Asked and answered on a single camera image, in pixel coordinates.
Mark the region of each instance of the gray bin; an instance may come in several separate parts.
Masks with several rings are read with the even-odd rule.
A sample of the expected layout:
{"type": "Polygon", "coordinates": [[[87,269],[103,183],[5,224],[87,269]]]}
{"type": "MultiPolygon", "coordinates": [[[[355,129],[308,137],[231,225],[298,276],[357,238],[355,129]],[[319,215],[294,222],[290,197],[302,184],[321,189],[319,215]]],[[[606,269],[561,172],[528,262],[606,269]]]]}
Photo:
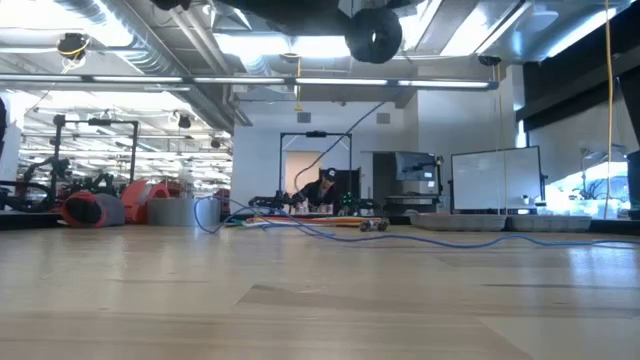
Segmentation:
{"type": "MultiPolygon", "coordinates": [[[[149,225],[197,227],[193,207],[196,199],[149,199],[149,225]]],[[[198,203],[198,220],[204,227],[220,223],[220,202],[204,199],[198,203]]]]}
{"type": "Polygon", "coordinates": [[[591,226],[589,216],[510,215],[507,226],[522,232],[585,232],[591,226]]]}
{"type": "Polygon", "coordinates": [[[501,231],[506,219],[505,215],[416,214],[411,215],[411,224],[435,231],[501,231]]]}

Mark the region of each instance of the whiteboard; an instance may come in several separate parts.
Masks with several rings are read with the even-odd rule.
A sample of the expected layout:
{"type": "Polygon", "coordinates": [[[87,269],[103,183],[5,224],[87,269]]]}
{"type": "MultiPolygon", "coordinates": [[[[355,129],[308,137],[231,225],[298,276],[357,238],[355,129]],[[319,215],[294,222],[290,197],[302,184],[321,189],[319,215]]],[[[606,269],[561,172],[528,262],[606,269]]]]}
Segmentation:
{"type": "Polygon", "coordinates": [[[541,195],[537,146],[453,155],[451,167],[454,210],[503,209],[505,196],[509,209],[531,209],[541,195]],[[528,205],[523,195],[531,199],[528,205]]]}

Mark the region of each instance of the wheel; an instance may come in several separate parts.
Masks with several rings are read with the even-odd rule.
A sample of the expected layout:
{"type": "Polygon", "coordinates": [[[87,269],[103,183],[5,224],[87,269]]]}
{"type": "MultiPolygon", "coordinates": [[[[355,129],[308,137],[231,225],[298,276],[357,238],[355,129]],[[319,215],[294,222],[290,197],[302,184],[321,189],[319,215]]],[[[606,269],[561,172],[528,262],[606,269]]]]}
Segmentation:
{"type": "Polygon", "coordinates": [[[371,230],[371,223],[369,220],[365,220],[360,223],[360,231],[369,231],[371,230]]]}
{"type": "Polygon", "coordinates": [[[362,9],[351,22],[345,39],[354,59],[382,64],[398,53],[402,27],[393,11],[387,8],[362,9]]]}
{"type": "Polygon", "coordinates": [[[388,226],[389,226],[389,220],[382,219],[378,223],[378,231],[386,231],[388,226]]]}

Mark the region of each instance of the blue cable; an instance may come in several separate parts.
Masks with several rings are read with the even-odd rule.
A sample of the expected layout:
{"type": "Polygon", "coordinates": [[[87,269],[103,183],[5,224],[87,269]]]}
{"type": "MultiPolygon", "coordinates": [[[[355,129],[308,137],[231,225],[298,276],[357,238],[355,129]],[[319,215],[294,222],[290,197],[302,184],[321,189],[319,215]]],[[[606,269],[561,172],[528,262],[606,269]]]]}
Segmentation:
{"type": "MultiPolygon", "coordinates": [[[[238,215],[238,214],[239,214],[239,213],[241,213],[242,211],[245,211],[245,210],[251,210],[251,211],[253,211],[253,212],[254,212],[254,214],[261,216],[262,214],[259,214],[259,213],[257,212],[257,210],[260,210],[260,209],[272,210],[271,208],[267,208],[267,207],[249,207],[249,206],[244,206],[243,204],[241,204],[241,203],[239,203],[239,202],[237,202],[237,201],[235,201],[235,200],[231,200],[231,199],[230,199],[230,201],[231,201],[231,202],[233,202],[234,204],[239,205],[239,206],[240,206],[240,209],[238,209],[237,211],[235,211],[233,214],[231,214],[231,215],[227,216],[227,218],[226,218],[226,219],[224,219],[224,221],[222,221],[220,224],[218,224],[218,226],[216,226],[213,230],[209,230],[209,229],[205,228],[205,227],[202,225],[202,223],[200,223],[200,219],[198,218],[198,204],[200,203],[200,201],[205,200],[205,199],[210,199],[210,198],[215,198],[215,199],[218,199],[218,200],[222,200],[222,198],[221,198],[221,197],[218,197],[218,196],[208,196],[208,197],[206,197],[206,198],[199,199],[199,200],[198,200],[198,201],[196,201],[196,203],[193,205],[193,215],[194,215],[194,218],[195,218],[195,220],[196,220],[196,223],[198,224],[198,227],[199,227],[200,229],[204,230],[205,232],[208,232],[209,234],[215,234],[215,233],[217,233],[218,231],[220,231],[220,229],[222,229],[222,227],[223,227],[223,226],[225,226],[225,225],[229,222],[229,220],[233,219],[233,217],[234,217],[234,216],[238,215]]],[[[292,225],[292,224],[279,224],[279,223],[274,223],[274,222],[269,221],[269,220],[264,219],[264,218],[263,218],[263,220],[264,220],[265,222],[267,222],[267,224],[264,224],[264,225],[260,226],[260,228],[262,228],[262,229],[268,229],[268,228],[270,228],[270,227],[298,227],[300,231],[302,231],[303,233],[305,233],[305,234],[307,234],[307,235],[310,235],[310,236],[332,236],[332,235],[335,235],[335,234],[332,234],[332,233],[326,233],[326,232],[323,232],[323,231],[317,231],[317,230],[316,230],[316,234],[308,233],[308,232],[306,232],[305,230],[303,230],[302,228],[300,228],[301,226],[306,227],[306,225],[304,225],[304,224],[302,224],[302,223],[300,223],[300,222],[298,222],[298,221],[296,221],[296,222],[298,222],[298,224],[299,224],[299,225],[292,225]]]]}
{"type": "MultiPolygon", "coordinates": [[[[213,196],[213,198],[219,199],[221,200],[220,197],[217,196],[213,196]]],[[[233,199],[228,199],[229,201],[231,201],[232,203],[239,205],[241,208],[234,212],[233,214],[229,215],[220,225],[218,225],[214,230],[209,230],[206,229],[205,227],[203,227],[200,224],[200,221],[198,220],[198,214],[197,214],[197,206],[198,203],[200,201],[202,201],[204,199],[200,199],[198,201],[196,201],[195,205],[194,205],[194,215],[196,218],[196,223],[198,224],[198,226],[200,226],[200,228],[210,234],[215,234],[217,233],[222,226],[224,226],[224,224],[229,221],[231,218],[233,218],[235,215],[237,215],[238,213],[250,209],[250,210],[254,210],[255,208],[251,208],[248,206],[245,206],[233,199]]],[[[485,248],[485,247],[490,247],[493,245],[496,245],[500,242],[503,242],[505,240],[509,240],[509,239],[521,239],[521,240],[526,240],[529,241],[533,244],[539,245],[539,246],[548,246],[548,247],[563,247],[563,246],[594,246],[594,245],[603,245],[603,244],[631,244],[631,245],[640,245],[640,241],[632,241],[632,240],[598,240],[598,241],[560,241],[560,242],[549,242],[549,241],[542,241],[542,240],[536,240],[532,237],[526,236],[526,235],[521,235],[521,234],[509,234],[509,235],[504,235],[504,236],[500,236],[499,238],[495,239],[495,240],[491,240],[489,242],[485,242],[485,243],[480,243],[480,244],[456,244],[456,243],[451,243],[451,242],[447,242],[447,241],[440,241],[440,240],[433,240],[433,239],[428,239],[428,238],[422,238],[422,237],[418,237],[418,236],[413,236],[413,235],[403,235],[403,234],[381,234],[381,235],[375,235],[375,236],[363,236],[363,237],[356,237],[356,238],[344,238],[344,237],[340,237],[340,236],[336,236],[335,234],[331,234],[331,233],[326,233],[320,230],[317,230],[315,228],[313,228],[312,226],[308,226],[307,224],[304,224],[302,222],[300,222],[298,219],[294,218],[293,216],[287,214],[286,212],[280,210],[280,209],[269,209],[269,210],[277,210],[278,213],[286,218],[288,218],[289,220],[293,221],[295,224],[278,224],[278,223],[274,223],[271,221],[268,221],[266,219],[264,219],[268,224],[265,224],[262,226],[263,229],[268,229],[271,227],[292,227],[295,229],[298,229],[300,231],[302,231],[304,234],[306,235],[311,235],[311,236],[318,236],[318,237],[323,237],[329,240],[333,240],[333,241],[338,241],[338,242],[363,242],[363,241],[376,241],[376,240],[382,240],[382,239],[405,239],[405,240],[414,240],[414,241],[418,241],[418,242],[422,242],[422,243],[429,243],[429,244],[433,244],[433,245],[439,245],[439,246],[444,246],[444,247],[448,247],[448,248],[454,248],[454,249],[479,249],[479,248],[485,248]]]]}

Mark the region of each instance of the computer screen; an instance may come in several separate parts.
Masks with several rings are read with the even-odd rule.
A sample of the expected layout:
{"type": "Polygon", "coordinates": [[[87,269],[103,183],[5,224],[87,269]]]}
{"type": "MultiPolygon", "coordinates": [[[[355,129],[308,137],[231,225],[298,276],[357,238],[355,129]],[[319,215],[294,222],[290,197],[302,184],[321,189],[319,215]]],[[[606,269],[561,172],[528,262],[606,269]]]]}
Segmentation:
{"type": "Polygon", "coordinates": [[[436,181],[436,156],[427,153],[397,152],[396,180],[436,181]]]}

